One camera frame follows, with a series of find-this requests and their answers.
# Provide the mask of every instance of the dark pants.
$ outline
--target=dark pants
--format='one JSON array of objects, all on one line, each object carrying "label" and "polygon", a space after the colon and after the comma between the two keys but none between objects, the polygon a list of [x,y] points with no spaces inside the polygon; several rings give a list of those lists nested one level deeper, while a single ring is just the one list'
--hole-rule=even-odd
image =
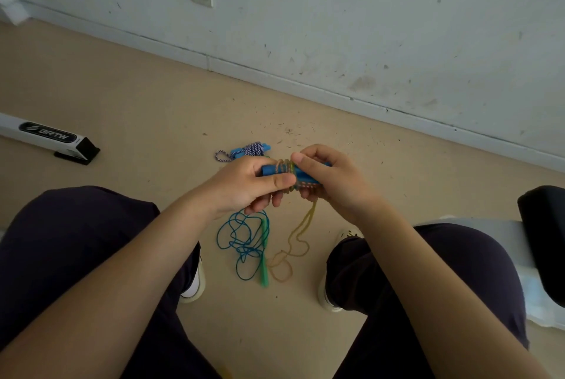
[{"label": "dark pants", "polygon": [[[50,190],[26,205],[0,243],[0,350],[158,214],[152,203],[98,187]],[[527,346],[524,297],[504,249],[467,227],[416,229]],[[124,377],[219,378],[187,339],[175,312],[180,293],[194,278],[199,255],[198,245],[167,287]],[[364,240],[349,238],[335,247],[327,272],[331,300],[368,315],[335,378],[409,375],[416,366],[419,377],[432,375],[402,306]]]}]

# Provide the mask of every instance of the black label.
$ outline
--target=black label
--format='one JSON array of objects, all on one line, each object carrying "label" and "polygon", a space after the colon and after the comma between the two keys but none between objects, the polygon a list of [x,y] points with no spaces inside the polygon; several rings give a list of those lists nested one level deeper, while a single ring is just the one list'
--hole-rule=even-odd
[{"label": "black label", "polygon": [[65,132],[59,129],[54,129],[53,127],[39,125],[33,122],[24,122],[19,128],[22,132],[28,132],[30,134],[39,135],[40,137],[54,139],[55,141],[60,141],[62,143],[70,144],[76,140],[76,135],[70,132]]}]

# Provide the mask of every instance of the yellow cord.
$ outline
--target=yellow cord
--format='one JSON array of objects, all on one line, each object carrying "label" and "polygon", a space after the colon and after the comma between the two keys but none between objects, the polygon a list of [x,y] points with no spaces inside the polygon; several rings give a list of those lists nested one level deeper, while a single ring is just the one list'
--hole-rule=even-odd
[{"label": "yellow cord", "polygon": [[[304,216],[304,218],[302,219],[302,221],[300,222],[300,224],[296,227],[296,229],[294,229],[291,233],[290,236],[288,236],[288,245],[290,246],[290,249],[288,251],[285,250],[281,250],[279,251],[277,254],[275,254],[272,259],[268,259],[267,260],[267,268],[269,269],[269,271],[271,272],[272,277],[279,282],[286,282],[288,281],[290,278],[292,278],[292,274],[293,274],[293,270],[292,270],[292,265],[289,263],[288,260],[286,260],[287,257],[303,257],[307,254],[307,252],[310,250],[310,244],[305,241],[305,240],[301,240],[300,236],[302,236],[303,233],[305,233],[305,231],[308,230],[308,227],[310,226],[310,223],[312,223],[312,218],[314,218],[314,211],[316,211],[316,202],[314,201],[314,203],[312,204],[312,208],[310,208],[310,210],[306,213],[306,215]],[[304,251],[301,254],[293,254],[293,247],[292,247],[292,237],[294,236],[294,234],[296,234],[296,241],[301,242],[306,244],[306,251]],[[288,275],[284,278],[279,278],[275,275],[273,269],[280,266],[281,264],[285,263],[288,266]]]}]

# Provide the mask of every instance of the sneaker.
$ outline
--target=sneaker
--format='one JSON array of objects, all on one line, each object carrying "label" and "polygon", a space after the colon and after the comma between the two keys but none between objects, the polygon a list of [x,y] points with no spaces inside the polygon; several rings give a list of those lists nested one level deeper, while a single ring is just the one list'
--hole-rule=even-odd
[{"label": "sneaker", "polygon": [[[352,236],[363,238],[363,234],[358,229],[342,230],[335,239],[334,247],[336,247],[342,240]],[[325,278],[326,278],[326,272],[324,272],[324,276],[322,277],[320,285],[318,286],[318,302],[326,311],[329,312],[343,311],[343,308],[340,308],[339,306],[332,304],[328,300],[328,295],[325,292]]]},{"label": "sneaker", "polygon": [[204,289],[206,288],[206,279],[204,277],[204,267],[202,266],[202,257],[200,257],[198,261],[198,268],[196,269],[196,276],[192,280],[192,284],[188,290],[180,295],[180,302],[181,303],[191,303],[197,300]]}]

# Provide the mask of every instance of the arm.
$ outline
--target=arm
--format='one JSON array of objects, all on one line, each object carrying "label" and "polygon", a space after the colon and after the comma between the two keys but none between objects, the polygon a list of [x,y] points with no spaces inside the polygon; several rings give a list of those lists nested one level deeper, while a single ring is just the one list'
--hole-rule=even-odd
[{"label": "arm", "polygon": [[[243,157],[177,199],[0,353],[0,377],[119,377],[204,228],[225,212],[260,211],[271,192],[295,183],[291,174],[256,177],[274,162]],[[273,195],[273,205],[281,198],[281,192]]]},{"label": "arm", "polygon": [[[293,161],[324,185],[301,190],[302,197],[328,200],[363,232],[436,376],[549,377],[400,213],[368,188],[346,155],[325,146],[302,153]],[[320,163],[326,161],[331,168]]]}]

